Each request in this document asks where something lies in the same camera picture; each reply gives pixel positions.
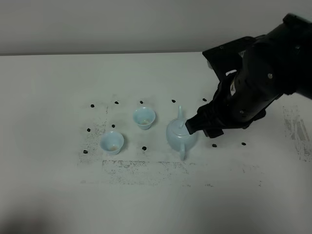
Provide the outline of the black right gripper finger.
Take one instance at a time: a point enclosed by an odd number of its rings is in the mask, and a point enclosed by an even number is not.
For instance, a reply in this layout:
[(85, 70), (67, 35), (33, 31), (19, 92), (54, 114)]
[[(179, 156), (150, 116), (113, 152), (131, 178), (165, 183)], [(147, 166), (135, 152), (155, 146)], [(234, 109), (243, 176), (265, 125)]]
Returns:
[(222, 129), (204, 129), (203, 132), (209, 138), (216, 138), (224, 134)]
[(204, 129), (219, 129), (217, 114), (214, 110), (213, 102), (209, 102), (198, 108), (197, 114), (185, 122), (189, 134)]

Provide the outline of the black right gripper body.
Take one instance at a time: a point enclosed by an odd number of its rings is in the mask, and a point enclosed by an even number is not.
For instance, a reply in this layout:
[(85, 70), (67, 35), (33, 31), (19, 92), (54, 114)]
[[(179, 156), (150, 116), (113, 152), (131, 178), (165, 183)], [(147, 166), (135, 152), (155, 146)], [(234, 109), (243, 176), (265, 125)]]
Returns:
[(282, 96), (268, 78), (268, 65), (255, 53), (256, 42), (243, 37), (202, 53), (219, 79), (212, 99), (219, 129), (248, 128)]

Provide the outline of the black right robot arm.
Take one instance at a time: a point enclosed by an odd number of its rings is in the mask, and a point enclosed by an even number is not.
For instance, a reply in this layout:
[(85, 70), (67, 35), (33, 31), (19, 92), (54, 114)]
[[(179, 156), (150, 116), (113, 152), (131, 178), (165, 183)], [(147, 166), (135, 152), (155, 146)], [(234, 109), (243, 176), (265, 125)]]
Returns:
[(312, 24), (294, 14), (265, 35), (243, 37), (203, 52), (219, 83), (212, 101), (186, 121), (190, 134), (215, 138), (246, 129), (282, 95), (312, 96)]

